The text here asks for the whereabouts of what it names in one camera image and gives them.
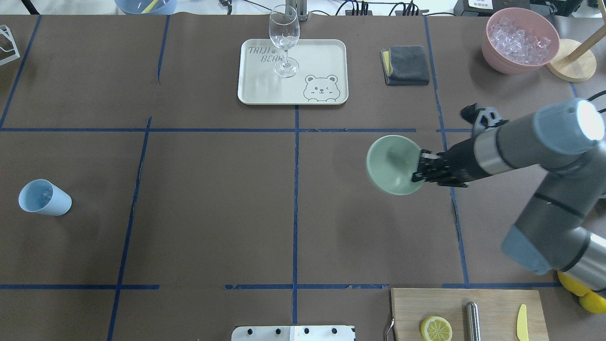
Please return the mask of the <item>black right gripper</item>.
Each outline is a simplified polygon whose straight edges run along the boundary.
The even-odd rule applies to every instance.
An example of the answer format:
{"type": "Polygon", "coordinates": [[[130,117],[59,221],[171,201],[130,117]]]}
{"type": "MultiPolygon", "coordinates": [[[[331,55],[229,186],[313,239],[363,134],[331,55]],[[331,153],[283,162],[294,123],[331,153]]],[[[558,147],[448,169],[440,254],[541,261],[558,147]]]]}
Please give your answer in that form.
{"type": "Polygon", "coordinates": [[[419,166],[411,182],[438,183],[440,186],[466,187],[479,178],[479,164],[474,153],[474,140],[457,143],[445,153],[421,150],[419,166]]]}

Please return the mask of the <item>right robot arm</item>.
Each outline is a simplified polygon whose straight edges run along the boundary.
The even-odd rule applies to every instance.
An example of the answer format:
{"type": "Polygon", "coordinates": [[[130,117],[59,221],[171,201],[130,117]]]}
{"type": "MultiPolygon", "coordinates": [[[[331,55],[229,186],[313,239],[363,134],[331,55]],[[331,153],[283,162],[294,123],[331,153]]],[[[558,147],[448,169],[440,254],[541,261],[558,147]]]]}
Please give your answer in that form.
{"type": "Polygon", "coordinates": [[[502,252],[543,275],[558,270],[605,295],[605,239],[584,229],[605,194],[605,123],[586,99],[503,119],[492,107],[460,112],[472,136],[448,151],[420,151],[412,183],[465,188],[500,173],[539,165],[546,175],[502,242],[502,252]]]}

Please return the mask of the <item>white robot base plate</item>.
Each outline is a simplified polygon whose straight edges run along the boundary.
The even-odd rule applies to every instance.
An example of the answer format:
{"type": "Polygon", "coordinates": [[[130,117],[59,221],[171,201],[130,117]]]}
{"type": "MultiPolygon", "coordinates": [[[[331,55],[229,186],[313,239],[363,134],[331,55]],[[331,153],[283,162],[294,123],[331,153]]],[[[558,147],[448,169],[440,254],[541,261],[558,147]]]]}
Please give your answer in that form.
{"type": "Polygon", "coordinates": [[[355,341],[354,326],[344,324],[238,326],[232,341],[355,341]]]}

